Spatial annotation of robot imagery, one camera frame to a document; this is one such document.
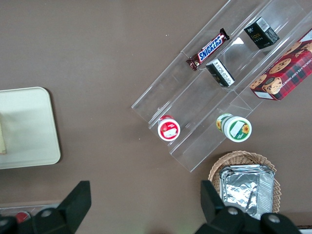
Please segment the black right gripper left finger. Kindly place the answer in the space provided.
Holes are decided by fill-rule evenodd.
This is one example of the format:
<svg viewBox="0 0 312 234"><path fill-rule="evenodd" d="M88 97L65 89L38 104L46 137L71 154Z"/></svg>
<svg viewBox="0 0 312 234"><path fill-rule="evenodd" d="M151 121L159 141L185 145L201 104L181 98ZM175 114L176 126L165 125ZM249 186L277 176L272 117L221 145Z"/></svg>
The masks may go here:
<svg viewBox="0 0 312 234"><path fill-rule="evenodd" d="M56 207L46 208L19 224L19 234L74 234L91 207L89 181L81 181Z"/></svg>

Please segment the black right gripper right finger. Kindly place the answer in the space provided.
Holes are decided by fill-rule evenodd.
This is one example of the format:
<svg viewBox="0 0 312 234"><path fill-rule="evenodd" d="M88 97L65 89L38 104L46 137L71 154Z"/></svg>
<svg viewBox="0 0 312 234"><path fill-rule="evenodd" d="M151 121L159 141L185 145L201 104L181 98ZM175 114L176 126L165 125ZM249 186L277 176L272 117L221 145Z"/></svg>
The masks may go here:
<svg viewBox="0 0 312 234"><path fill-rule="evenodd" d="M234 206L226 206L209 180L201 181L200 203L206 223L197 234L261 234L260 221Z"/></svg>

